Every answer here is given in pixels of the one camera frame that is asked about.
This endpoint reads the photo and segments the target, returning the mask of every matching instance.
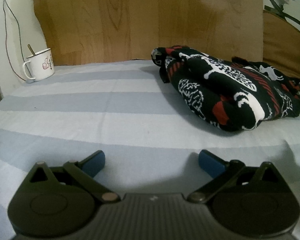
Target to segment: electrical wire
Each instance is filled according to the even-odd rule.
[[[6,53],[7,53],[7,57],[8,57],[8,61],[9,61],[9,64],[10,64],[10,67],[12,69],[12,71],[16,74],[16,76],[20,79],[22,79],[23,81],[26,81],[24,78],[20,77],[17,72],[13,69],[13,66],[11,64],[11,61],[10,61],[10,57],[9,57],[9,53],[8,53],[8,30],[7,30],[7,14],[6,14],[6,10],[4,8],[4,4],[7,5],[7,7],[9,8],[10,12],[12,13],[12,15],[14,16],[14,18],[16,19],[17,21],[17,24],[18,24],[18,29],[19,29],[19,40],[20,40],[20,49],[21,49],[21,55],[22,55],[22,59],[23,59],[23,62],[25,61],[24,57],[23,57],[23,52],[22,52],[22,46],[21,46],[21,32],[20,32],[20,25],[19,25],[19,22],[16,18],[16,16],[14,15],[14,13],[12,12],[12,10],[10,9],[8,3],[7,3],[7,0],[3,0],[3,4],[2,4],[2,8],[3,8],[3,13],[4,13],[4,27],[5,27],[5,31],[6,31],[6,41],[5,41],[5,45],[6,45]]]

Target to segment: metal rivet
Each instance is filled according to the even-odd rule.
[[[109,201],[109,202],[116,201],[119,198],[119,196],[114,192],[103,193],[101,197],[104,201]]]
[[[188,199],[191,201],[191,202],[201,202],[201,201],[204,201],[206,198],[206,195],[202,192],[194,192],[194,193],[191,193],[188,197]]]

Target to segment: thumbs up print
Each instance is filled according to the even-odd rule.
[[[43,69],[48,69],[49,68],[49,63],[48,63],[48,58],[47,57],[44,60],[44,63],[42,64],[42,68]]]

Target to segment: brown pillow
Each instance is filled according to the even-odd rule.
[[[263,61],[289,77],[300,78],[300,31],[263,11]]]

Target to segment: bed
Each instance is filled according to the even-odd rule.
[[[152,61],[62,66],[0,102],[0,240],[14,235],[7,207],[35,162],[59,166],[99,149],[106,166],[95,180],[121,196],[188,195],[211,180],[197,163],[207,149],[250,166],[273,162],[300,203],[300,116],[228,133],[194,115]]]

